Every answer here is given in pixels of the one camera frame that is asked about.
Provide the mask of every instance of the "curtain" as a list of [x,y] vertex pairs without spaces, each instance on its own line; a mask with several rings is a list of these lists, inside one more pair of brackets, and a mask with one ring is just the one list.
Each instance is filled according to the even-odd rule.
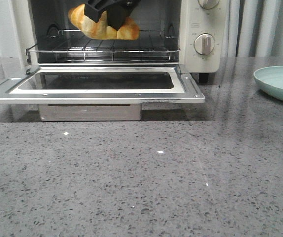
[[230,0],[223,57],[283,56],[283,0]]
[[18,0],[0,0],[0,57],[19,57],[17,31],[12,4]]

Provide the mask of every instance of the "golden croissant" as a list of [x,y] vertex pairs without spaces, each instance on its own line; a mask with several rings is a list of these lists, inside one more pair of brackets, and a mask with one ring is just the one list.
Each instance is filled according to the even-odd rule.
[[139,36],[139,27],[132,18],[126,17],[124,24],[117,31],[107,24],[107,11],[104,11],[98,22],[94,22],[84,15],[85,4],[68,11],[70,22],[80,29],[86,36],[99,40],[136,40]]

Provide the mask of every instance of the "oven door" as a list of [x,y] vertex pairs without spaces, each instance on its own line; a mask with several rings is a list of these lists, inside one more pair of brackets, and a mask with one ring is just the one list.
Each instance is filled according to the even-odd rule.
[[0,84],[2,104],[203,103],[182,65],[38,66],[22,78]]

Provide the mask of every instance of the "light blue plate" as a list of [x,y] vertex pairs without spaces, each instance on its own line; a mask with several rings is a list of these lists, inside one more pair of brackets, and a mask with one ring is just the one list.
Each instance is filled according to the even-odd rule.
[[261,90],[283,101],[283,66],[258,69],[254,77]]

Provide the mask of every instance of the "white knob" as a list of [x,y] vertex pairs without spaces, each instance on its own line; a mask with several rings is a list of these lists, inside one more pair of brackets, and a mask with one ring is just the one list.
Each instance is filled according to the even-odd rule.
[[219,0],[198,0],[198,2],[204,9],[212,9],[219,4]]
[[194,48],[198,54],[207,56],[215,48],[215,39],[210,34],[201,34],[195,39]]

